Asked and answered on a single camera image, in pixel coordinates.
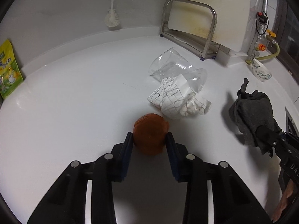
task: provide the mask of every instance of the white countertop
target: white countertop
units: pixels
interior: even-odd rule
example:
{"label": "white countertop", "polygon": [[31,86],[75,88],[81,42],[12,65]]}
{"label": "white countertop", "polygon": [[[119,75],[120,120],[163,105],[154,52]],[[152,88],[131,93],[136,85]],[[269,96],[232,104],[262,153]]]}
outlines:
{"label": "white countertop", "polygon": [[[279,159],[241,144],[228,109],[246,77],[247,92],[266,93],[276,121],[286,130],[285,107],[299,123],[287,93],[274,78],[258,81],[245,63],[226,68],[212,59],[201,61],[165,38],[148,36],[97,45],[58,59],[29,75],[4,101],[0,191],[22,223],[71,161],[95,161],[123,142],[140,116],[159,113],[147,101],[159,86],[148,76],[148,68],[173,46],[194,67],[207,70],[201,95],[213,104],[204,116],[170,121],[174,139],[206,162],[227,161],[262,206],[273,211],[279,200]],[[182,221],[186,184],[172,177],[166,150],[147,157],[134,149],[127,178],[113,184],[113,191],[120,224]]]}

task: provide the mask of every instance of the white cutting board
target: white cutting board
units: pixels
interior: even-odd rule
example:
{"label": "white cutting board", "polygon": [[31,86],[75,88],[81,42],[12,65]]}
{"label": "white cutting board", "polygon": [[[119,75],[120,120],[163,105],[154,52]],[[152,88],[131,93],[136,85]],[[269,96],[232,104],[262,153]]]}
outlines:
{"label": "white cutting board", "polygon": [[[213,41],[240,51],[245,36],[250,0],[192,0],[212,6],[218,16]],[[208,8],[173,2],[168,27],[207,38],[212,22]]]}

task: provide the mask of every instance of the stainless steel rack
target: stainless steel rack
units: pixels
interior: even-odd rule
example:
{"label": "stainless steel rack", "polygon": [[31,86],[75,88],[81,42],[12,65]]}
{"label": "stainless steel rack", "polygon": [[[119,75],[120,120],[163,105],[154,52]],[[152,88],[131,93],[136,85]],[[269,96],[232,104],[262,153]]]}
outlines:
{"label": "stainless steel rack", "polygon": [[[206,7],[210,9],[213,19],[212,19],[212,23],[211,23],[211,27],[207,39],[168,28],[169,15],[168,15],[168,19],[166,19],[167,7],[172,1],[194,4],[197,6]],[[195,55],[199,56],[201,60],[210,59],[210,58],[215,59],[220,47],[218,43],[212,41],[216,24],[217,24],[216,11],[207,4],[190,1],[190,0],[167,0],[163,7],[160,36],[163,36],[179,44],[180,46],[186,48],[187,50],[191,51]]]}

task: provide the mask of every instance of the black cable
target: black cable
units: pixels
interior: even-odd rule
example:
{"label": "black cable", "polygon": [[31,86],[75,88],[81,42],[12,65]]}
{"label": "black cable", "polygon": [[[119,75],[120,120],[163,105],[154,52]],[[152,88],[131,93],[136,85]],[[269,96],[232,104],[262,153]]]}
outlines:
{"label": "black cable", "polygon": [[260,34],[260,32],[258,31],[258,25],[257,25],[257,21],[258,21],[258,13],[257,13],[257,15],[255,16],[255,28],[256,28],[257,33],[258,33],[259,35],[264,35],[265,32],[267,31],[268,27],[269,27],[269,19],[268,19],[268,16],[267,16],[267,14],[266,14],[265,11],[263,11],[263,14],[265,14],[265,16],[266,16],[266,18],[267,18],[267,27],[266,27],[265,31],[264,31],[262,34]]}

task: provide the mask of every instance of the white brush head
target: white brush head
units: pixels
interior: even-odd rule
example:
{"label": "white brush head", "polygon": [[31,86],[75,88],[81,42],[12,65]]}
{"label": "white brush head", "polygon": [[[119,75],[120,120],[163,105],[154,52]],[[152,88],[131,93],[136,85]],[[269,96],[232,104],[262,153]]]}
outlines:
{"label": "white brush head", "polygon": [[118,18],[117,13],[115,12],[115,9],[109,9],[108,14],[105,17],[105,24],[108,27],[116,27],[120,24],[120,20]]}

